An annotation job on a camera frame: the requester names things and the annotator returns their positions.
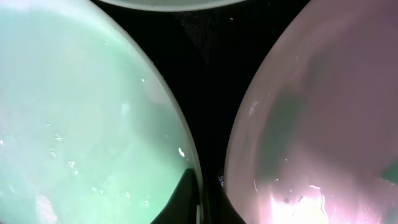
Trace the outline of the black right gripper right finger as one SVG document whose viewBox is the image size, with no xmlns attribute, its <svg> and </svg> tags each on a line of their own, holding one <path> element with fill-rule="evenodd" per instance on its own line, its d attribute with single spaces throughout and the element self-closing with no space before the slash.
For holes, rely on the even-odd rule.
<svg viewBox="0 0 398 224">
<path fill-rule="evenodd" d="M 226 196 L 217 176 L 203 178 L 204 224 L 245 224 Z"/>
</svg>

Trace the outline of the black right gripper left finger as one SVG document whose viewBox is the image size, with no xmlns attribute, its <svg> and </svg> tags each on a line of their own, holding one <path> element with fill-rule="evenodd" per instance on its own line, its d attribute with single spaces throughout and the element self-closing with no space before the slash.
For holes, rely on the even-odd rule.
<svg viewBox="0 0 398 224">
<path fill-rule="evenodd" d="M 198 224 L 200 196 L 195 171 L 186 169 L 172 196 L 151 224 Z"/>
</svg>

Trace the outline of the pale pink plate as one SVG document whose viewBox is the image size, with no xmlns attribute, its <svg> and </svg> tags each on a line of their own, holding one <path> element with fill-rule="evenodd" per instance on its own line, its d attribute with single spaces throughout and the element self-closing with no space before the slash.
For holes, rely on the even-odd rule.
<svg viewBox="0 0 398 224">
<path fill-rule="evenodd" d="M 224 189 L 246 223 L 397 222 L 397 0 L 312 0 L 259 67 Z"/>
</svg>

